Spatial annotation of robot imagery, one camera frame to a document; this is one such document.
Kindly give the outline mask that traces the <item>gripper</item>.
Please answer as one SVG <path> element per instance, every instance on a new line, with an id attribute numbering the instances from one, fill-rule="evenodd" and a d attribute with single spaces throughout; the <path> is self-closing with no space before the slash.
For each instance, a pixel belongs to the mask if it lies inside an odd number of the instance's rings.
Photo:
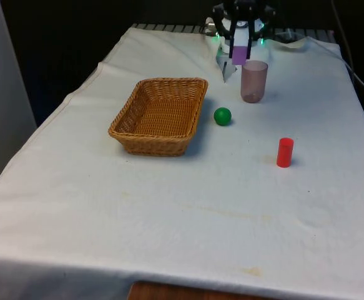
<path id="1" fill-rule="evenodd" d="M 220 36 L 229 40 L 229 58 L 232 58 L 234 49 L 234 34 L 237 24 L 237 12 L 235 7 L 248 8 L 248 48 L 247 59 L 250 59 L 252 44 L 254 41 L 263 39 L 269 32 L 272 19 L 276 15 L 276 10 L 267 1 L 257 0 L 235 0 L 222 1 L 212 8 L 212 19 Z M 223 25 L 223 18 L 227 15 L 230 21 L 229 29 Z"/>

